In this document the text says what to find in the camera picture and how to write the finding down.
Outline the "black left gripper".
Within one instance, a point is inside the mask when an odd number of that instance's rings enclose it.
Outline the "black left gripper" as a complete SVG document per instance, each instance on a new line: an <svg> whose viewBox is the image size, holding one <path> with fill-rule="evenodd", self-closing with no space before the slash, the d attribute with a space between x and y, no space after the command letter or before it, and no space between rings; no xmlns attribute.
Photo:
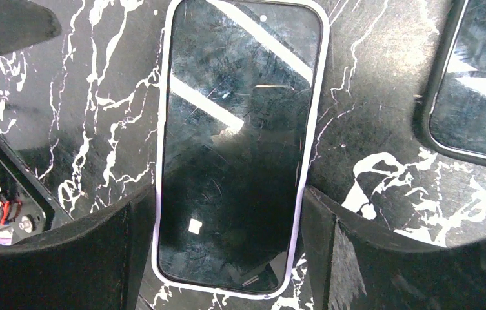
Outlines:
<svg viewBox="0 0 486 310"><path fill-rule="evenodd" d="M0 136L0 245L71 221Z"/></svg>

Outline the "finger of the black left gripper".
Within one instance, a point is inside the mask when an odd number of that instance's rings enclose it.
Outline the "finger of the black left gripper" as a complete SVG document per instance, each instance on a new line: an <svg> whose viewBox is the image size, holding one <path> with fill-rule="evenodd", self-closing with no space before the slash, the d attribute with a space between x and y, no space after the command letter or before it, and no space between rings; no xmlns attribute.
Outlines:
<svg viewBox="0 0 486 310"><path fill-rule="evenodd" d="M0 56L59 36L61 23L32 1L0 1Z"/></svg>

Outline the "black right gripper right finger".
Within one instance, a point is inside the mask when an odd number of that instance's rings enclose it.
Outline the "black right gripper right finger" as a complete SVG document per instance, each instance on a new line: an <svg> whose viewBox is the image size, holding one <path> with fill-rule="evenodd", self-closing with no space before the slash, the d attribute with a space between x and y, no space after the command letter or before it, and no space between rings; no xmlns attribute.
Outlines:
<svg viewBox="0 0 486 310"><path fill-rule="evenodd" d="M300 229L316 309L486 309L486 239L417 241L311 186Z"/></svg>

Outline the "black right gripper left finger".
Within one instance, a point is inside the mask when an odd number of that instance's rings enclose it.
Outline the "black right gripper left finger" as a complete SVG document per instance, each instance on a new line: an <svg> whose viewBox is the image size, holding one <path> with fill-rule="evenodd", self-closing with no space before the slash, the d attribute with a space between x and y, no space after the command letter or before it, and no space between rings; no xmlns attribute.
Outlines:
<svg viewBox="0 0 486 310"><path fill-rule="evenodd" d="M143 187L59 228L0 245L0 309L135 309L155 202Z"/></svg>

